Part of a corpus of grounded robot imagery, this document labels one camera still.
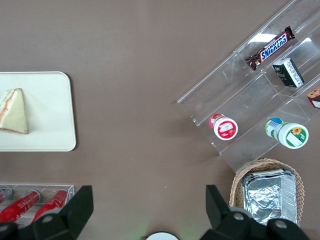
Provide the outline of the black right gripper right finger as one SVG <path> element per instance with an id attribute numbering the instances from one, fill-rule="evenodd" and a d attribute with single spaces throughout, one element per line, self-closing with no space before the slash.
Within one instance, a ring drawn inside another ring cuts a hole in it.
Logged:
<path id="1" fill-rule="evenodd" d="M 205 189 L 205 208 L 211 229 L 202 240 L 268 240 L 267 227 L 246 213 L 230 210 L 216 185 Z"/>

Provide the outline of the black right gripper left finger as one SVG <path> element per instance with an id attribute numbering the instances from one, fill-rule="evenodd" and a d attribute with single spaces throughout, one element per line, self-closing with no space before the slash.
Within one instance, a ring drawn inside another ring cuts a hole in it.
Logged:
<path id="1" fill-rule="evenodd" d="M 18 239 L 76 240 L 93 211 L 93 188 L 91 185 L 84 185 L 58 213 L 47 213 L 20 229 Z"/>

